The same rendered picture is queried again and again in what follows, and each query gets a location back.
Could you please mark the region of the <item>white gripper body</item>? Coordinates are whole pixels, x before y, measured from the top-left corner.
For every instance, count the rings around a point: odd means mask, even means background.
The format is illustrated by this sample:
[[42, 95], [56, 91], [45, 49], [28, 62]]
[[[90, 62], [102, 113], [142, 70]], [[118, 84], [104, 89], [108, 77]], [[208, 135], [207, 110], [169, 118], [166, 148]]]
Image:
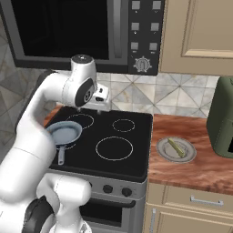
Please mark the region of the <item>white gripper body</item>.
[[108, 103], [88, 102], [87, 104], [84, 105], [84, 108], [95, 110], [98, 114], [101, 114], [102, 112], [109, 112], [111, 110], [111, 107]]

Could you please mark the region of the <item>blue-grey frying pan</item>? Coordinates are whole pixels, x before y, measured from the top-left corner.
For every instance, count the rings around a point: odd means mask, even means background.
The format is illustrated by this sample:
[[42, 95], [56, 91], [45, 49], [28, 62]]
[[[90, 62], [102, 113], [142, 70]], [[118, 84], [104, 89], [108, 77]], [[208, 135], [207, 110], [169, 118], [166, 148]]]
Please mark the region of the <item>blue-grey frying pan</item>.
[[56, 143], [58, 150], [58, 165], [65, 164], [65, 151], [67, 146], [74, 144], [81, 136], [83, 128], [74, 121], [60, 121], [46, 129]]

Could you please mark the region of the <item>yellow butter stick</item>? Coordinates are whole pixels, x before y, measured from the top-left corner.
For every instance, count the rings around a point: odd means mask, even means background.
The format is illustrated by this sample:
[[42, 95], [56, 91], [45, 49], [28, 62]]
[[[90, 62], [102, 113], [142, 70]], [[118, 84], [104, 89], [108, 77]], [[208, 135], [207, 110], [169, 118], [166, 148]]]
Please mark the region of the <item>yellow butter stick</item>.
[[175, 141], [172, 138], [169, 137], [167, 139], [167, 142], [176, 150], [177, 154], [180, 157], [184, 157], [185, 156], [184, 150], [178, 144], [176, 144]]

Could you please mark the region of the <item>black hob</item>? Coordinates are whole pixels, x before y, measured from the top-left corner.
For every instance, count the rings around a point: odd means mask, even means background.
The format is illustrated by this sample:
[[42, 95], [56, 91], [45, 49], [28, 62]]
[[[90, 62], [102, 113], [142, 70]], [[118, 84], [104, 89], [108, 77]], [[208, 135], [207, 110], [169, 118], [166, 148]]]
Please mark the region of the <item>black hob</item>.
[[65, 163], [55, 159], [55, 170], [141, 183], [147, 178], [153, 117], [147, 113], [64, 106], [50, 124], [74, 121], [81, 137], [65, 151]]

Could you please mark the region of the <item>microwave round dial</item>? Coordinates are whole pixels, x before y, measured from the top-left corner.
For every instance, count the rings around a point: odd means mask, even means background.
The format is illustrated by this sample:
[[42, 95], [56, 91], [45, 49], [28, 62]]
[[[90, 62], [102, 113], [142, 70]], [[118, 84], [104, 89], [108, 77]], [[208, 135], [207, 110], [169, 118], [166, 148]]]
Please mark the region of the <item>microwave round dial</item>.
[[140, 58], [136, 58], [134, 67], [137, 69], [138, 72], [146, 73], [147, 70], [152, 67], [152, 65], [150, 65], [149, 59], [146, 59], [145, 57], [142, 56]]

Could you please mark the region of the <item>black microwave oven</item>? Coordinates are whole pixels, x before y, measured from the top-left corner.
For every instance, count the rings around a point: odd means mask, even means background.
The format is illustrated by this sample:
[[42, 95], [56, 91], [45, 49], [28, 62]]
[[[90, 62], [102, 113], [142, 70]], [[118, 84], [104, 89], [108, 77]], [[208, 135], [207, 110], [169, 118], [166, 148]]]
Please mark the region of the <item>black microwave oven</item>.
[[[109, 60], [106, 0], [0, 0], [0, 14], [17, 67], [69, 70], [71, 57], [92, 56], [100, 73], [158, 73], [165, 0], [128, 0], [127, 64]], [[146, 73], [136, 58], [150, 60]]]

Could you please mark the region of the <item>grey round plate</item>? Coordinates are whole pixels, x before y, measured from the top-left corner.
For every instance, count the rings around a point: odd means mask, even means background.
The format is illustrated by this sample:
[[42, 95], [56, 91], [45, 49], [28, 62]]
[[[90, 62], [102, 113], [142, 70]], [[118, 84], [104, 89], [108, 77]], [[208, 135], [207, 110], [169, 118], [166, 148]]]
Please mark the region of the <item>grey round plate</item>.
[[197, 151], [195, 147], [186, 139], [181, 137], [170, 137], [184, 150], [185, 156], [180, 157], [176, 150], [167, 142], [168, 138], [169, 137], [164, 137], [157, 141], [157, 152], [165, 160], [177, 164], [184, 164], [191, 162], [196, 157]]

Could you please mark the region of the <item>silver oven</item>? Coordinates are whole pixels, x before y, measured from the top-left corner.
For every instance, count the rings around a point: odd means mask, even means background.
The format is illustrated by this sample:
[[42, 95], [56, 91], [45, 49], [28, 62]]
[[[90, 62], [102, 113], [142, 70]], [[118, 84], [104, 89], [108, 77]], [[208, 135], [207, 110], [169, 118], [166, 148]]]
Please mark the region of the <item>silver oven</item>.
[[142, 233], [147, 178], [132, 182], [53, 169], [50, 172], [79, 177], [91, 184], [91, 198], [80, 212], [93, 233]]

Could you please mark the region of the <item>beige drawer front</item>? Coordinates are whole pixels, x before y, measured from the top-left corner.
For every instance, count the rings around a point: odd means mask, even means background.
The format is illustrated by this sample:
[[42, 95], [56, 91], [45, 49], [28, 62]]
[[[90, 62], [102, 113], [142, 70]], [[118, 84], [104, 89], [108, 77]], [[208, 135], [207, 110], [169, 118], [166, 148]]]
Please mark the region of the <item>beige drawer front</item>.
[[150, 183], [147, 203], [233, 218], [233, 196], [225, 194]]

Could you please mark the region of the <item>beige base cupboard door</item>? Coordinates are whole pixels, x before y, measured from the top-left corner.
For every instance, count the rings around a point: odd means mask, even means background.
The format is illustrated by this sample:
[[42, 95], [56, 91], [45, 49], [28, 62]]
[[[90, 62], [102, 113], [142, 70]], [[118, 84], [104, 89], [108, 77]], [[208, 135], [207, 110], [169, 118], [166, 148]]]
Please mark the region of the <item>beige base cupboard door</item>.
[[148, 203], [143, 233], [149, 233], [152, 208], [157, 210], [153, 233], [233, 233], [233, 218]]

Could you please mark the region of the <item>beige wall cupboard door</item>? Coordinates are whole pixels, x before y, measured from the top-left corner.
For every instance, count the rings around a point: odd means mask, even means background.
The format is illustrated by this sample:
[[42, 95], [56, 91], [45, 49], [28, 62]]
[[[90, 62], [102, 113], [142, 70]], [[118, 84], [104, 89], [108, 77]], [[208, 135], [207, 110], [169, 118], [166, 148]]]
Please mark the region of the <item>beige wall cupboard door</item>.
[[233, 76], [233, 0], [166, 0], [159, 70]]

